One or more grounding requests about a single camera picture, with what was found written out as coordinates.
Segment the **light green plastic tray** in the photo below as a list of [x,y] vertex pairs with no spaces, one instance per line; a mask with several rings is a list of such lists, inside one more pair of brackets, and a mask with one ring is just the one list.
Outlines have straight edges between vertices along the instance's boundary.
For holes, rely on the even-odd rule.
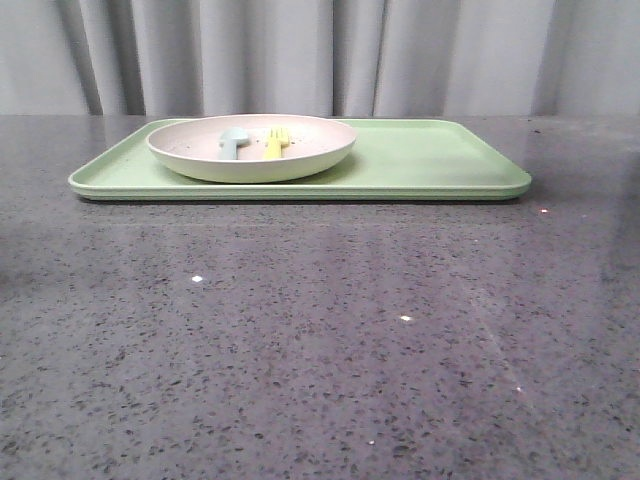
[[268,183],[199,180],[164,166],[149,150],[156,120],[69,176],[92,200],[507,200],[530,175],[464,126],[445,120],[336,120],[356,130],[341,162],[322,172]]

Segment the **pale pink speckled plate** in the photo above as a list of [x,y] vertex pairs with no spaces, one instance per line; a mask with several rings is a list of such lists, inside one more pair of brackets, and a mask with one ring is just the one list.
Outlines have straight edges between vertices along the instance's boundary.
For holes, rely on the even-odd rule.
[[[219,138],[231,128],[249,133],[236,160],[219,160]],[[274,127],[286,127],[290,145],[279,159],[265,160],[265,141]],[[184,120],[146,138],[150,152],[170,170],[222,183],[252,184],[297,179],[327,170],[351,151],[356,130],[340,121],[288,114],[240,114]]]

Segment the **light blue plastic spoon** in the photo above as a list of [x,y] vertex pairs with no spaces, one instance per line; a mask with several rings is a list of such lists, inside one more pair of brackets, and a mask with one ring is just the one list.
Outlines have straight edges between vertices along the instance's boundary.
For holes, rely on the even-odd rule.
[[249,133],[241,127],[231,127],[225,130],[219,138],[219,160],[236,160],[238,148],[249,143]]

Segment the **yellow plastic fork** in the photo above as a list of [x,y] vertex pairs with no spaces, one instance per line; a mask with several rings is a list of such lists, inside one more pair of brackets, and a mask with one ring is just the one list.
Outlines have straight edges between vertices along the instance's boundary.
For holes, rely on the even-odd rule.
[[265,160],[279,159],[282,157],[283,150],[289,145],[290,134],[286,127],[271,128],[266,137],[263,158]]

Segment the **grey pleated curtain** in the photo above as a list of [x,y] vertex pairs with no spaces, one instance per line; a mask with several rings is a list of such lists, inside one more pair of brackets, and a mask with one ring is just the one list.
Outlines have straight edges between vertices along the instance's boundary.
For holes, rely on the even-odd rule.
[[639,112],[635,1],[5,1],[1,111]]

